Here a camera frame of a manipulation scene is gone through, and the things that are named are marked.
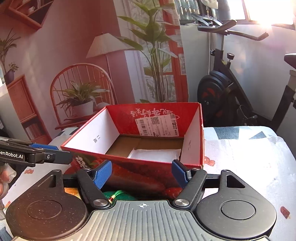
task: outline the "small potted plant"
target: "small potted plant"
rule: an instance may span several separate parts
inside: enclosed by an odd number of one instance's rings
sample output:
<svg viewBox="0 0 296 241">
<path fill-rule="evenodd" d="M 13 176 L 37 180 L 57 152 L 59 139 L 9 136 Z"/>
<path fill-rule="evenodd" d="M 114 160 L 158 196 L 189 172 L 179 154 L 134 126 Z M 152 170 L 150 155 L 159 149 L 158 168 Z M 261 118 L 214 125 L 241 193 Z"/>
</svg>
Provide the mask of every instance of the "small potted plant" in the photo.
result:
<svg viewBox="0 0 296 241">
<path fill-rule="evenodd" d="M 10 67 L 8 71 L 6 71 L 6 66 L 5 66 L 5 58 L 9 49 L 16 48 L 17 45 L 14 43 L 14 41 L 20 38 L 20 37 L 14 38 L 15 34 L 10 36 L 11 32 L 12 32 L 12 29 L 9 31 L 6 39 L 0 38 L 0 63 L 2 64 L 2 67 L 5 72 L 4 79 L 6 84 L 9 84 L 14 80 L 14 72 L 18 69 L 15 63 L 10 63 L 8 65 Z"/>
<path fill-rule="evenodd" d="M 18 66 L 15 64 L 15 62 L 11 62 L 8 64 L 9 70 L 8 72 L 4 75 L 4 80 L 6 84 L 11 83 L 15 79 L 15 71 L 18 69 Z"/>
<path fill-rule="evenodd" d="M 62 92 L 65 100 L 57 105 L 60 105 L 67 111 L 72 108 L 73 116 L 82 117 L 93 114 L 95 98 L 102 98 L 101 93 L 109 92 L 109 90 L 101 89 L 100 86 L 92 83 L 77 84 L 70 82 L 72 88 L 65 90 L 57 90 Z"/>
</svg>

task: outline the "wooden cabinet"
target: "wooden cabinet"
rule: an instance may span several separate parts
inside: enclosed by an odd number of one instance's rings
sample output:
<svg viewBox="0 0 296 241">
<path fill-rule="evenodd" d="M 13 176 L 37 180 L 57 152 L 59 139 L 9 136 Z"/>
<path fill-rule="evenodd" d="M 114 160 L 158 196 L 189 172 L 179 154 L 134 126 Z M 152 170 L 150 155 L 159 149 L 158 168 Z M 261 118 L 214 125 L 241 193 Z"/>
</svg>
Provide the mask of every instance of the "wooden cabinet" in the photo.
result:
<svg viewBox="0 0 296 241">
<path fill-rule="evenodd" d="M 8 84 L 7 90 L 29 139 L 35 143 L 49 144 L 52 139 L 32 100 L 25 76 L 22 75 Z"/>
<path fill-rule="evenodd" d="M 33 29 L 40 29 L 53 0 L 12 0 L 5 13 Z"/>
</svg>

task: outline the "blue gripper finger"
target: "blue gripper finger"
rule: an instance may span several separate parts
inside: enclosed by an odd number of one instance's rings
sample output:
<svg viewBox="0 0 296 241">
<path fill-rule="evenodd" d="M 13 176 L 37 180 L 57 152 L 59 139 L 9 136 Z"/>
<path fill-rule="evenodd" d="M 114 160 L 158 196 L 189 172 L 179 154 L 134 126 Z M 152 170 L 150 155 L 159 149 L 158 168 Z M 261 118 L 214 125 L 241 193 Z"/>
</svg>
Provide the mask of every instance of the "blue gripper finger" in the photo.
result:
<svg viewBox="0 0 296 241">
<path fill-rule="evenodd" d="M 33 148 L 43 148 L 43 149 L 48 149 L 48 150 L 59 150 L 56 146 L 43 145 L 43 144 L 38 144 L 38 143 L 32 144 L 31 147 L 33 147 Z"/>
<path fill-rule="evenodd" d="M 185 188 L 188 183 L 186 172 L 177 164 L 172 162 L 172 174 L 181 188 Z"/>
<path fill-rule="evenodd" d="M 98 170 L 96 171 L 95 178 L 94 178 L 94 184 L 98 189 L 101 189 L 103 185 L 106 183 L 108 178 L 112 174 L 112 162 L 107 161 L 106 163 L 103 162 L 103 165 L 100 167 L 98 166 Z"/>
</svg>

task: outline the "floor lamp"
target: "floor lamp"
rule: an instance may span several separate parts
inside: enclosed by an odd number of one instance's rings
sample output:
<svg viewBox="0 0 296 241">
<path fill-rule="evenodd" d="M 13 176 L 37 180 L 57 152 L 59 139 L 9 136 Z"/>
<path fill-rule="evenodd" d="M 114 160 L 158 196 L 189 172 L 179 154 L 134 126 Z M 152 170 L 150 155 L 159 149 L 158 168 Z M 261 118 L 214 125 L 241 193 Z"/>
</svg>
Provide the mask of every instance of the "floor lamp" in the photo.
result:
<svg viewBox="0 0 296 241">
<path fill-rule="evenodd" d="M 113 35 L 107 33 L 107 34 L 102 34 L 100 36 L 97 36 L 94 38 L 91 47 L 89 48 L 89 51 L 87 53 L 86 58 L 91 58 L 99 55 L 105 55 L 106 57 L 106 62 L 107 62 L 107 68 L 108 68 L 108 74 L 111 79 L 111 86 L 112 86 L 112 92 L 114 95 L 115 99 L 115 104 L 117 103 L 117 98 L 116 94 L 114 91 L 114 86 L 113 86 L 113 81 L 112 81 L 112 76 L 111 76 L 111 71 L 110 71 L 110 65 L 108 61 L 108 53 L 119 51 L 119 50 L 128 50 L 131 49 L 130 46 L 124 44 L 121 42 L 119 39 L 114 37 Z"/>
</svg>

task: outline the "barcode label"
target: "barcode label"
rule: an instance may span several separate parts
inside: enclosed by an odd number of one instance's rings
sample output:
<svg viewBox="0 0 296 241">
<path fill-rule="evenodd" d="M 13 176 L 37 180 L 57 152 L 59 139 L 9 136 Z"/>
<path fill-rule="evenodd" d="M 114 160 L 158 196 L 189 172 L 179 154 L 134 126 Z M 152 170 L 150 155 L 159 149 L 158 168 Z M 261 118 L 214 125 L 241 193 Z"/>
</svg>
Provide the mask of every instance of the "barcode label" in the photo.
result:
<svg viewBox="0 0 296 241">
<path fill-rule="evenodd" d="M 141 136 L 178 137 L 179 131 L 174 114 L 136 119 Z"/>
<path fill-rule="evenodd" d="M 142 128 L 142 131 L 143 131 L 143 133 L 144 133 L 144 136 L 148 136 L 148 131 L 147 131 L 147 129 L 146 129 L 146 126 L 145 126 L 144 120 L 139 119 L 139 122 L 140 122 L 140 125 L 141 125 L 141 128 Z"/>
</svg>

